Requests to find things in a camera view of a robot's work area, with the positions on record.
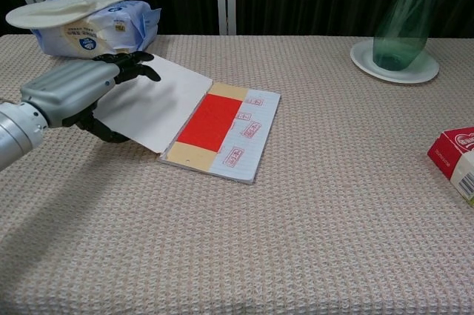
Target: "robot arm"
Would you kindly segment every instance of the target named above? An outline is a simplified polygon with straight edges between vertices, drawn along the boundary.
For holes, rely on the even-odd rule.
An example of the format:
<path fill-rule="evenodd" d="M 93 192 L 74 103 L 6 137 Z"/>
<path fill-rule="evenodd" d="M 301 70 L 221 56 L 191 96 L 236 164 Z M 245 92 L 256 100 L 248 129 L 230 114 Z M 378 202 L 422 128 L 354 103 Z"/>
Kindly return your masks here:
<path fill-rule="evenodd" d="M 0 170 L 39 146 L 46 128 L 77 125 L 106 142 L 127 141 L 95 119 L 93 111 L 116 84 L 139 75 L 159 82 L 151 67 L 140 64 L 152 59 L 149 53 L 134 52 L 71 62 L 25 84 L 18 105 L 0 102 Z"/>

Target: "red stamp print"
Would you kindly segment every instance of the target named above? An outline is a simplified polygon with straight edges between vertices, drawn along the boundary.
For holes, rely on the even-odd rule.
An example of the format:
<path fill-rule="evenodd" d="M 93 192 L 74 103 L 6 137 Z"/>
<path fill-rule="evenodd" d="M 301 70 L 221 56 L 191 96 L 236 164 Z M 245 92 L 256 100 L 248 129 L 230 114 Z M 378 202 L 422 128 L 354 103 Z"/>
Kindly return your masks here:
<path fill-rule="evenodd" d="M 262 98 L 248 98 L 248 99 L 245 99 L 245 102 L 248 104 L 258 105 L 258 106 L 262 106 L 264 104 L 264 100 Z"/>
<path fill-rule="evenodd" d="M 229 167 L 234 168 L 236 166 L 238 160 L 240 159 L 240 157 L 242 157 L 242 154 L 244 154 L 244 150 L 242 150 L 241 148 L 234 147 L 230 151 L 227 158 L 223 161 L 223 163 L 225 165 L 228 165 Z"/>
<path fill-rule="evenodd" d="M 250 121 L 250 119 L 252 118 L 252 114 L 251 113 L 241 113 L 240 111 L 237 113 L 236 115 L 236 119 L 237 120 L 247 120 L 247 121 Z"/>
<path fill-rule="evenodd" d="M 254 137 L 260 127 L 261 124 L 259 124 L 258 122 L 252 122 L 250 125 L 247 126 L 245 130 L 242 131 L 242 135 L 244 135 L 248 139 L 251 139 L 252 137 Z"/>

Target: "red and white box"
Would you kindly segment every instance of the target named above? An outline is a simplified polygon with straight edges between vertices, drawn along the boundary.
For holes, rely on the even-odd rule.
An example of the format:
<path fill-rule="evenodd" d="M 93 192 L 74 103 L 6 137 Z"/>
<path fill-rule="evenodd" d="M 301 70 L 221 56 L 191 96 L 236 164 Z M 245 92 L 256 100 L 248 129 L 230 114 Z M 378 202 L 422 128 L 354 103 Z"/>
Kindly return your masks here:
<path fill-rule="evenodd" d="M 469 205 L 474 206 L 474 127 L 444 131 L 428 156 Z"/>

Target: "wet wipes package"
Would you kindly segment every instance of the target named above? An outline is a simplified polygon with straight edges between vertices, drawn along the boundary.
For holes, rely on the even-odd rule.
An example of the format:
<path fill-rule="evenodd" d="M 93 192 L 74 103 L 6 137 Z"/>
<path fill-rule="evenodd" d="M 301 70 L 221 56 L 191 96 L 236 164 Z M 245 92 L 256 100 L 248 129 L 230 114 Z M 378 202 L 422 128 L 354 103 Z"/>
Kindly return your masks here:
<path fill-rule="evenodd" d="M 144 50 L 156 37 L 161 9 L 126 0 L 60 27 L 31 30 L 51 56 L 93 58 Z"/>

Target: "saucer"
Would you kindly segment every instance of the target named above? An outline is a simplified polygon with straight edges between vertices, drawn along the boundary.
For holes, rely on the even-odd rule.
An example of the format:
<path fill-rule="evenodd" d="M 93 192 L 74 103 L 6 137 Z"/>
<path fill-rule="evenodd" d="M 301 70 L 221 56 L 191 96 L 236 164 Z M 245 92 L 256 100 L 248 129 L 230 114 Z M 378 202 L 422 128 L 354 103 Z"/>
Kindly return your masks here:
<path fill-rule="evenodd" d="M 394 83 L 418 84 L 428 82 L 438 74 L 439 64 L 426 50 L 422 50 L 405 69 L 392 71 L 374 63 L 372 49 L 373 39 L 356 43 L 350 50 L 350 58 L 364 72 L 376 78 Z"/>

